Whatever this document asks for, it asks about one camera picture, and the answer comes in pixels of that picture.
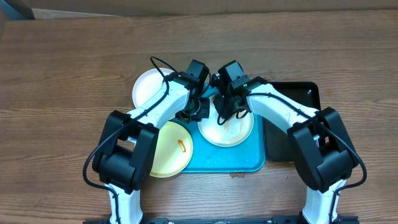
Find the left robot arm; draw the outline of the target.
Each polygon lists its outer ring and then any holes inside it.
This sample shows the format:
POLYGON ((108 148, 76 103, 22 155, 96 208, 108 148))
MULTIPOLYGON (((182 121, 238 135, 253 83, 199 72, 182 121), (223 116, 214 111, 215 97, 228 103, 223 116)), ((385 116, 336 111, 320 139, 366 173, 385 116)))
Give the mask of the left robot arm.
POLYGON ((143 223, 140 190, 153 166, 160 129, 172 118, 189 123, 208 118, 210 103, 202 97, 209 68, 192 60, 184 72, 162 74, 160 90, 142 106, 113 111, 98 146, 83 166, 84 181, 108 191, 111 214, 105 223, 143 223))

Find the yellow plate with stain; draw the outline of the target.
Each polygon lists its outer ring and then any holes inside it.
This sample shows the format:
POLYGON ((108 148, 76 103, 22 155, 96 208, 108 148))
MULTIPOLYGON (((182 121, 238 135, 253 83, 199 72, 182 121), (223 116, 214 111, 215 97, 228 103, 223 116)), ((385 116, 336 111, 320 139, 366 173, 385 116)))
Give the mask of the yellow plate with stain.
POLYGON ((190 133, 172 121, 161 123, 150 176, 167 178, 186 168, 193 155, 190 133))

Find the white plate with stain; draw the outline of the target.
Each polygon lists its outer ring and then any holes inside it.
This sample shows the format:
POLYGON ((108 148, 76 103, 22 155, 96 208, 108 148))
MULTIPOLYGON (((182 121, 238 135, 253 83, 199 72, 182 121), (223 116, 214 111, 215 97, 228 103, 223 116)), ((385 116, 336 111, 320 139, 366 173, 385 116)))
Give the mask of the white plate with stain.
POLYGON ((218 119, 218 112, 215 109, 214 95, 210 97, 210 113, 209 118, 203 118, 198 123, 201 135, 210 143, 220 147, 232 147, 242 143, 251 133, 254 127, 254 115, 240 112, 238 119, 233 115, 223 125, 219 125, 224 121, 223 118, 218 119))

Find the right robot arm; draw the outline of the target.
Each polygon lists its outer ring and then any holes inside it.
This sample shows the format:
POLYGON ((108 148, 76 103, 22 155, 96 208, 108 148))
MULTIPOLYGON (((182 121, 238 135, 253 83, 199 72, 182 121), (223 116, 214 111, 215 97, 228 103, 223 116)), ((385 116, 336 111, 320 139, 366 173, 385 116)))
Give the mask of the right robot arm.
POLYGON ((364 184, 368 176, 339 113, 297 103, 265 79, 249 78, 235 60, 212 75, 210 85, 219 91, 215 98, 219 118, 254 113, 286 133, 296 171, 307 186, 301 220, 338 223, 341 191, 364 184))

